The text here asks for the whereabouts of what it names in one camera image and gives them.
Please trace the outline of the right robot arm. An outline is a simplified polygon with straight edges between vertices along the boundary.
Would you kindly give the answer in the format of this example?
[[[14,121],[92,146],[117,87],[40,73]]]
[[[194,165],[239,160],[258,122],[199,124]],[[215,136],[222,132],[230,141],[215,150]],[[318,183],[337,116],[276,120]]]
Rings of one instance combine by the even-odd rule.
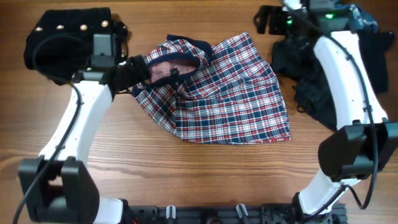
[[[397,123],[389,121],[376,94],[387,86],[384,54],[394,34],[355,4],[282,1],[261,6],[258,33],[281,35],[272,47],[272,68],[295,80],[298,111],[332,130],[318,147],[319,171],[291,204],[266,205],[266,222],[341,223],[339,198],[369,180],[370,204],[377,175],[397,148]]]

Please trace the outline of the red blue plaid garment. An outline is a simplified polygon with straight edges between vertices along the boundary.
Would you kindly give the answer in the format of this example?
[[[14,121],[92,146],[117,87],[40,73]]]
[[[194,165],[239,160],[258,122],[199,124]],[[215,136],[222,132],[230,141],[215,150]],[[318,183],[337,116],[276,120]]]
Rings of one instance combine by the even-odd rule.
[[[161,81],[132,89],[141,108],[161,127],[188,142],[264,144],[291,138],[279,81],[244,32],[216,45],[179,35],[145,56]],[[170,70],[178,68],[177,78]]]

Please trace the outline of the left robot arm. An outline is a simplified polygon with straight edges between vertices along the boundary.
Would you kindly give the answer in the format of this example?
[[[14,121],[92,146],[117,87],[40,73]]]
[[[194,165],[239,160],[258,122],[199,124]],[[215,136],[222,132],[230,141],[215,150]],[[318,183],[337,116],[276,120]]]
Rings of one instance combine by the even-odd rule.
[[[141,56],[120,56],[116,34],[31,36],[24,59],[72,94],[51,140],[34,159],[22,160],[19,179],[26,208],[36,223],[131,223],[134,212],[123,199],[100,195],[86,163],[98,126],[114,97],[149,72]]]

